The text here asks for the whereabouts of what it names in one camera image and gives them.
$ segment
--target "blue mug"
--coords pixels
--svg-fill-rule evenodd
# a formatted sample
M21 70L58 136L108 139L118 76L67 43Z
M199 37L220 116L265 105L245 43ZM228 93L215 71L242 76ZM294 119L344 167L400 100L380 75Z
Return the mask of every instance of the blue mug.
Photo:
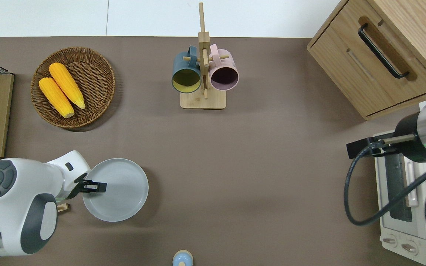
M184 57L189 57L190 60L184 60ZM196 91L201 83L196 47L190 46L188 52L181 52L174 59L172 86L181 93L191 93Z

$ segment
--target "white plate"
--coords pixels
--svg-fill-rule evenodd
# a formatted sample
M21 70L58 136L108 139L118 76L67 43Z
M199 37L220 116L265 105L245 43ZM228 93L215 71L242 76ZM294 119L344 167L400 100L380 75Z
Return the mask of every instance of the white plate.
M83 202L89 212L107 222L119 222L135 215L149 192L142 168L123 158L100 162L86 179L107 184L106 192L83 193Z

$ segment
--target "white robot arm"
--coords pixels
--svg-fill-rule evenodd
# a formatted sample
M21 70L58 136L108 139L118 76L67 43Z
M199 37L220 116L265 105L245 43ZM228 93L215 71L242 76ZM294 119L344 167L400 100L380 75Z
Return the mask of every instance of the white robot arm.
M42 249L57 225L57 202L76 195L88 172L90 167L77 151L47 163L0 160L0 256Z

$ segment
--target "oven window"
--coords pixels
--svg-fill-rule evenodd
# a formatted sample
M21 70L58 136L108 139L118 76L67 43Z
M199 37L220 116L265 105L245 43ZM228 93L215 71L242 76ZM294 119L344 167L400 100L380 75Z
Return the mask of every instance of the oven window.
M393 154L384 156L384 159L387 176L387 195L390 201L405 188L404 156L402 154ZM407 206L405 198L392 207L389 213L394 219L412 222L412 210Z

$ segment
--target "pink mug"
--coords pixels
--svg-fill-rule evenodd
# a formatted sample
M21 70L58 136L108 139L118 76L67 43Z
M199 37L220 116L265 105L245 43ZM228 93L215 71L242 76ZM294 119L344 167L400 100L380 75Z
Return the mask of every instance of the pink mug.
M224 49L218 49L216 44L210 45L210 62L208 74L210 75L210 85L220 91L233 89L239 81L238 70L234 64L231 53ZM228 55L228 58L220 59L221 56Z

